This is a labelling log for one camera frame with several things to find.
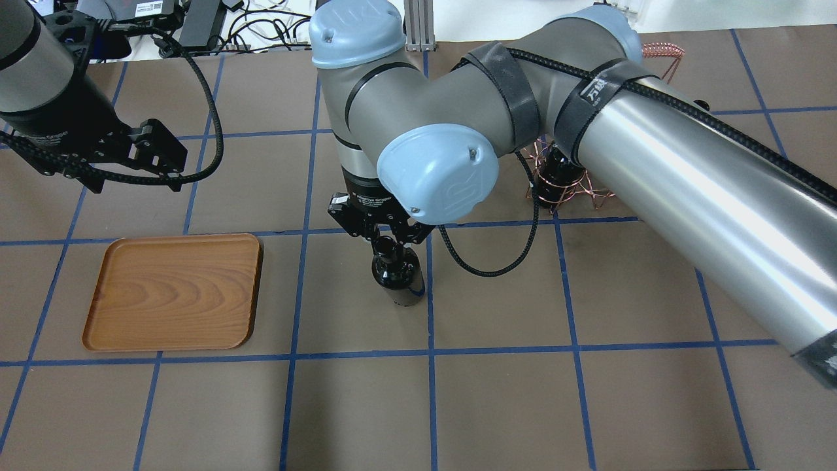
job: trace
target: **blue plastic cap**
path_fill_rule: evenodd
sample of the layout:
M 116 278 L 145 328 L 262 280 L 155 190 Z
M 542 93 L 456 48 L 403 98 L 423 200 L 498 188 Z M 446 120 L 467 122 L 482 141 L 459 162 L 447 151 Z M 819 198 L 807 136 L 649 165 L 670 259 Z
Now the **blue plastic cap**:
M 628 19 L 616 8 L 608 5 L 593 5 L 558 17 L 560 18 L 584 18 L 596 23 L 607 29 L 622 44 L 622 49 L 628 59 L 642 62 L 642 41 L 639 40 L 639 34 L 630 27 Z
M 377 176 L 418 222 L 440 225 L 488 197 L 500 164 L 488 139 L 459 124 L 430 124 L 396 137 L 377 160 Z
M 366 64 L 407 43 L 401 14 L 387 0 L 331 0 L 314 12 L 309 34 L 320 69 Z

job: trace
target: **black bottle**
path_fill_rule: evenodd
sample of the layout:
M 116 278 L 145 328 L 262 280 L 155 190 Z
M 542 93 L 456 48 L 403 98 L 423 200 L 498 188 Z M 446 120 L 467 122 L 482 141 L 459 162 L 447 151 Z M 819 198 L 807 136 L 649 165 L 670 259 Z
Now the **black bottle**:
M 416 252 L 386 235 L 372 241 L 372 276 L 399 306 L 412 306 L 424 297 L 424 276 Z

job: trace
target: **wooden tray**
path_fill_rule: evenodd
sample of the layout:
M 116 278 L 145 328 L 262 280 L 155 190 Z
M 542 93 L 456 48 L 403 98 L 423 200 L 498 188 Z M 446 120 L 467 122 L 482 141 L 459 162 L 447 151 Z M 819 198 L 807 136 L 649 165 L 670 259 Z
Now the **wooden tray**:
M 260 271 L 251 234 L 113 242 L 82 343 L 110 352 L 237 347 L 253 329 Z

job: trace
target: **silver robot arm tube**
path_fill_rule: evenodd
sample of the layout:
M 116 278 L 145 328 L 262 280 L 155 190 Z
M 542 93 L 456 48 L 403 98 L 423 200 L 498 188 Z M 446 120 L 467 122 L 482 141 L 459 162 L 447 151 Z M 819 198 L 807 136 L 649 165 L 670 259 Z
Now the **silver robot arm tube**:
M 312 43 L 337 136 L 358 145 L 368 156 L 367 168 L 376 167 L 379 173 L 382 168 L 388 171 L 382 160 L 392 159 L 394 153 L 402 159 L 398 165 L 406 168 L 405 173 L 420 169 L 412 180 L 388 184 L 382 178 L 409 210 L 405 200 L 413 197 L 412 187 L 427 184 L 433 174 L 445 180 L 449 176 L 445 159 L 459 161 L 462 153 L 460 141 L 418 130 L 439 125 L 469 128 L 485 137 L 495 155 L 503 155 L 516 147 L 514 123 L 496 84 L 473 66 L 431 82 L 408 66 L 400 45 L 387 54 L 378 52 L 371 60 L 355 54 L 359 62 L 349 65 L 317 64 L 330 47 L 318 42 L 318 33 L 326 31 L 334 40 L 344 32 L 363 36 L 357 32 L 363 31 L 363 21 L 344 29 L 340 22 L 329 23 L 329 14 L 345 8 L 334 13 L 345 19 L 352 17 L 349 10 L 385 12 L 384 3 L 363 0 L 354 2 L 357 10 L 352 10 L 348 6 L 352 2 L 332 0 L 322 9 L 334 8 L 331 13 L 315 15 Z M 382 26 L 375 24 L 375 14 L 366 20 L 371 28 Z M 632 52 L 635 56 L 637 51 L 625 44 L 628 36 L 588 19 L 564 18 L 510 47 L 593 70 Z M 538 131 L 553 134 L 557 116 L 579 79 L 526 61 L 518 63 L 537 100 Z M 657 79 L 642 83 L 678 96 Z M 402 145 L 405 141 L 420 145 L 411 148 Z M 565 148 L 572 144 L 560 143 Z M 577 149 L 584 167 L 719 282 L 803 365 L 825 384 L 837 387 L 833 201 L 686 114 L 626 91 L 616 94 L 589 123 Z M 447 156 L 440 157 L 444 151 Z M 456 182 L 432 184 L 437 194 L 461 193 L 451 190 Z M 473 203 L 480 200 L 476 193 L 470 197 Z

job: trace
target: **white label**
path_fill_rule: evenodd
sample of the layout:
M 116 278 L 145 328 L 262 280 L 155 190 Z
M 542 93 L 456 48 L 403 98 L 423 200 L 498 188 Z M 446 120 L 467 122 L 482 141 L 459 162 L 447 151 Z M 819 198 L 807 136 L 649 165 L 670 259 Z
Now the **white label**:
M 146 2 L 136 5 L 135 17 L 147 17 L 162 14 L 162 2 Z

